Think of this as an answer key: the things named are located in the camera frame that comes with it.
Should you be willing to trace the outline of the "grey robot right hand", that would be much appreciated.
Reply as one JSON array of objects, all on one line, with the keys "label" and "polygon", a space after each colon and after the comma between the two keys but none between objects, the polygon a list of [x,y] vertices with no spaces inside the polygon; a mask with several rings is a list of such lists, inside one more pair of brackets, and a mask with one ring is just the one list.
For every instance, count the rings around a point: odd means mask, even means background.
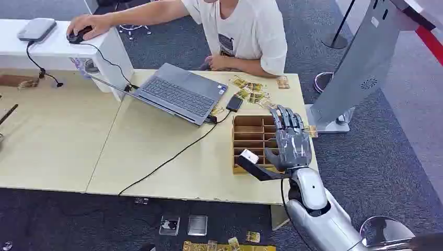
[{"label": "grey robot right hand", "polygon": [[266,147],[266,159],[280,172],[308,167],[312,161],[312,149],[309,133],[305,130],[301,116],[281,105],[270,108],[269,111],[276,127],[274,139],[278,154]]}]

